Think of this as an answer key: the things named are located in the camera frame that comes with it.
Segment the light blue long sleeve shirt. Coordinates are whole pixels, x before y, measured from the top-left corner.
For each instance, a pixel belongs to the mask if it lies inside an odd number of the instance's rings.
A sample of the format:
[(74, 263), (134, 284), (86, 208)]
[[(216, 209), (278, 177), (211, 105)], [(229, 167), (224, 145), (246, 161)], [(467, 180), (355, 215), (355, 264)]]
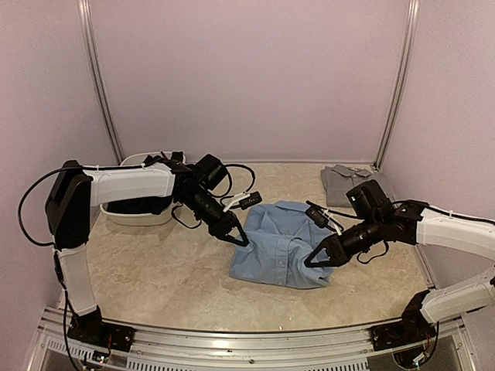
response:
[(249, 244), (235, 247), (230, 277), (258, 284), (295, 289), (323, 288), (329, 285), (331, 267), (307, 267), (305, 259), (325, 238), (306, 215), (303, 203), (279, 201), (253, 206), (244, 232)]

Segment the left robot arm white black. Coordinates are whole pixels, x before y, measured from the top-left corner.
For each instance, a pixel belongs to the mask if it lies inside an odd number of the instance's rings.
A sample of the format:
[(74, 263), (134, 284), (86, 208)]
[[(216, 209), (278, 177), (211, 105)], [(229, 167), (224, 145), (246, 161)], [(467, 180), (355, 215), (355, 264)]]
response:
[(86, 248), (91, 208), (128, 199), (170, 198), (187, 206), (212, 237), (247, 246), (237, 216), (210, 193), (226, 175), (225, 165), (212, 155), (188, 165), (160, 156), (131, 166), (99, 168), (76, 161), (63, 165), (45, 211), (54, 239), (56, 274), (73, 311), (68, 338), (107, 351), (129, 352), (135, 337), (132, 327), (105, 322), (97, 305)]

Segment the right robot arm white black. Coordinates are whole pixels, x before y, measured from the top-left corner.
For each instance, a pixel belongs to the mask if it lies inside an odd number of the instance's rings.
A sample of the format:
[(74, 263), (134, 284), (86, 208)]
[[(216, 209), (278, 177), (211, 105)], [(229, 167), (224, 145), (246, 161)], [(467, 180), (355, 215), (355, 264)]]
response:
[[(341, 267), (373, 245), (391, 242), (447, 247), (494, 259), (493, 220), (455, 214), (417, 200), (391, 201), (375, 180), (355, 186), (346, 197), (360, 223), (323, 239), (306, 258), (307, 267)], [(441, 321), (493, 303), (493, 268), (447, 288), (421, 291), (398, 321), (370, 328), (374, 350), (433, 338)]]

